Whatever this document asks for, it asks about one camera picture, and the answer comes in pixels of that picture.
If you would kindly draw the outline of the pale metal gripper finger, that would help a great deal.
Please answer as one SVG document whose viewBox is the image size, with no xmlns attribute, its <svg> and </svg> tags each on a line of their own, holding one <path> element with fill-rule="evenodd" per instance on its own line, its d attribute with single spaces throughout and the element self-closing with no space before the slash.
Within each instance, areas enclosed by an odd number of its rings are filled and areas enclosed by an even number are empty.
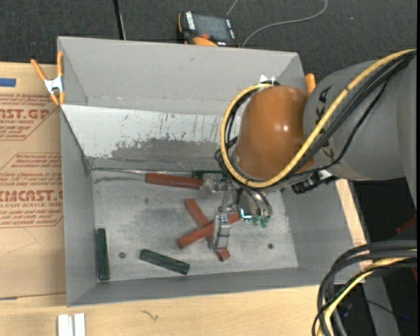
<svg viewBox="0 0 420 336">
<path fill-rule="evenodd" d="M 218 214 L 213 222 L 213 234 L 211 248 L 213 251 L 221 251 L 228 247 L 232 224 L 227 214 Z"/>
<path fill-rule="evenodd" d="M 205 176 L 202 189 L 210 193 L 221 193 L 228 189 L 228 180 L 221 175 Z"/>
</svg>

